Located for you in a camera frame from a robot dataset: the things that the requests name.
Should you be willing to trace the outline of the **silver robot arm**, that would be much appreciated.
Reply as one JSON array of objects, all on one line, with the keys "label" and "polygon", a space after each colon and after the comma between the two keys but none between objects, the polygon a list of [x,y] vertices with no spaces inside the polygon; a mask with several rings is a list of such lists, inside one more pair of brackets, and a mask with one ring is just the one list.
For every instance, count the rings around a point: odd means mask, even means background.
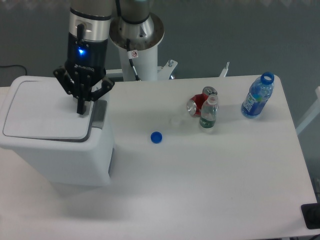
[{"label": "silver robot arm", "polygon": [[78,114],[115,84],[105,69],[109,42],[118,48],[125,81],[158,80],[158,45],[165,29],[150,7],[147,0],[71,1],[67,59],[53,74],[77,100]]}]

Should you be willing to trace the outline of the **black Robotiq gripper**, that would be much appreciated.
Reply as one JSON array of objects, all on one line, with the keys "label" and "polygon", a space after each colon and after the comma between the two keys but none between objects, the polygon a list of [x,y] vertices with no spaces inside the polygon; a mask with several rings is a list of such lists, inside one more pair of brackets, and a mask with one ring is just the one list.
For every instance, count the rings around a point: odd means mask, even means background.
[{"label": "black Robotiq gripper", "polygon": [[[105,76],[108,40],[82,41],[80,45],[77,45],[77,42],[78,39],[69,33],[65,67],[56,68],[53,75],[64,91],[77,100],[76,112],[83,115],[86,111],[85,101],[97,101],[114,87],[115,82]],[[99,82],[101,87],[96,90],[91,87],[86,96],[85,85],[81,81],[81,76],[85,78],[90,76],[91,84],[95,85]]]}]

